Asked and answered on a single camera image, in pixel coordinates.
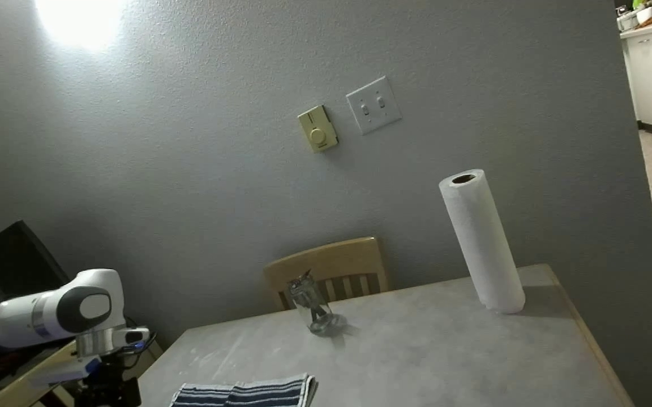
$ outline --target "white table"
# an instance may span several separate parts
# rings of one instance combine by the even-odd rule
[[[146,405],[184,381],[246,384],[312,373],[312,407],[633,405],[551,267],[523,267],[521,313],[488,311],[469,278],[334,303],[338,338],[276,311],[184,332],[141,378]]]

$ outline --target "dish towel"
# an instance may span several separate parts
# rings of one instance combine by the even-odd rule
[[[317,389],[319,381],[312,375],[246,387],[184,384],[172,407],[311,407]]]

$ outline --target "light switch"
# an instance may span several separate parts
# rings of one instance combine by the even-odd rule
[[[381,77],[353,93],[346,94],[353,120],[362,128],[362,133],[372,133],[392,121],[401,120],[401,111],[397,106],[392,85],[387,77]]]
[[[324,106],[315,106],[315,109],[303,111],[299,114],[299,123],[303,128],[303,136],[306,136],[309,145],[315,150],[326,150],[326,148],[341,145],[341,140],[335,138],[335,128],[334,128]]]

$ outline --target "wooden chair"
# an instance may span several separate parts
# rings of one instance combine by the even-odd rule
[[[312,272],[329,300],[389,288],[389,276],[376,236],[343,240],[275,260],[265,269],[265,282],[278,306],[292,306],[285,288],[303,270]]]

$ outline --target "white wall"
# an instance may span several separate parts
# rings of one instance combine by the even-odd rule
[[[612,5],[130,2],[119,28],[62,45],[0,0],[0,227],[120,269],[130,313],[174,338],[268,311],[264,265],[338,236],[381,235],[397,284],[464,276],[438,180],[486,166],[516,260],[560,270],[652,405],[652,207]],[[403,121],[360,136],[345,94],[378,74]],[[332,154],[298,128],[312,104]]]

